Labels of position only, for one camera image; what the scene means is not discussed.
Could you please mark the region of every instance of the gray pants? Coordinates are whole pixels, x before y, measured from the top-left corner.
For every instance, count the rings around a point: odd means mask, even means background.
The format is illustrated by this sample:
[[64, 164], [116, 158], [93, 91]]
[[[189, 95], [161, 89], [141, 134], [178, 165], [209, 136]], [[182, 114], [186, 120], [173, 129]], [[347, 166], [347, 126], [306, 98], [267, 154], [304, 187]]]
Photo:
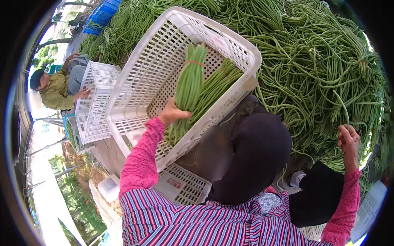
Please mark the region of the gray pants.
[[87, 55], [80, 55], [71, 59], [67, 67], [67, 73], [70, 74], [69, 85], [67, 92], [74, 96], [80, 91], [82, 79], [84, 78], [85, 70], [89, 59]]

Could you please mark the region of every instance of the red label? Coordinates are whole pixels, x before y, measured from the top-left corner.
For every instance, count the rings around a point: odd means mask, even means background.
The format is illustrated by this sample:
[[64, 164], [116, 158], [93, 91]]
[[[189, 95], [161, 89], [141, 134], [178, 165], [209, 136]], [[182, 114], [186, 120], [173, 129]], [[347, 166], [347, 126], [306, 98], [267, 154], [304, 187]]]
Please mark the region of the red label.
[[174, 179], [172, 179], [172, 178], [169, 178], [169, 179], [167, 180], [167, 183], [169, 183], [170, 185], [172, 185], [173, 187], [175, 187], [175, 188], [177, 188], [177, 189], [180, 189], [180, 187], [182, 186], [181, 183], [179, 183], [178, 181], [176, 181], [176, 180], [174, 180]]

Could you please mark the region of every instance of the person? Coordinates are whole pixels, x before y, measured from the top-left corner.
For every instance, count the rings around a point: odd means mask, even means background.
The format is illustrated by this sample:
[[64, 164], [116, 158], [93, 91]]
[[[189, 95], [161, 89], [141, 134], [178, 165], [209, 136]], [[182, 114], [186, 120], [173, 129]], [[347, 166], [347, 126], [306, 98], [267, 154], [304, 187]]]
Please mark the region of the person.
[[[213, 182], [206, 202], [182, 206], [150, 189], [158, 181], [155, 152], [165, 128], [191, 116], [171, 98], [159, 116], [146, 123], [121, 171], [124, 245], [344, 246], [360, 201], [358, 134], [352, 126], [349, 131], [338, 127], [345, 175], [315, 163], [310, 172], [292, 177], [302, 191], [276, 193], [270, 185], [289, 160], [292, 139], [279, 116], [264, 111], [254, 110], [235, 127], [231, 163]], [[320, 242], [298, 230], [325, 222]]]
[[73, 53], [55, 74], [36, 70], [30, 78], [30, 88], [38, 91], [42, 102], [51, 109], [71, 109], [79, 98], [87, 98], [90, 90], [80, 86], [88, 63], [87, 55]]

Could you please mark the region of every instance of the black hat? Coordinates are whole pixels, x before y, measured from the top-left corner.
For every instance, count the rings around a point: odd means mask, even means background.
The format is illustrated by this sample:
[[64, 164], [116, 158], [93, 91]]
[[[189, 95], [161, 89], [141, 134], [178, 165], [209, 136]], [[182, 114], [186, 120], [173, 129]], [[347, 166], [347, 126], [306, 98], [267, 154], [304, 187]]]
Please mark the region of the black hat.
[[34, 71], [32, 76], [30, 77], [30, 88], [32, 90], [36, 90], [41, 85], [40, 78], [43, 74], [44, 70], [42, 69]]

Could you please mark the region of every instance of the olive green jacket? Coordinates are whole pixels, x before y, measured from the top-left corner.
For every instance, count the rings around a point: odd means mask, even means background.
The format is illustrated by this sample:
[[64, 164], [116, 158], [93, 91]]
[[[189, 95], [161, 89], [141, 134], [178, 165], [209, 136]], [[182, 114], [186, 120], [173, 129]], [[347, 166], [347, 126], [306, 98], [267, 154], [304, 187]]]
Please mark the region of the olive green jacket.
[[39, 90], [43, 104], [51, 109], [71, 109], [74, 107], [71, 95], [67, 92], [69, 76], [62, 67], [55, 74], [49, 75], [49, 84]]

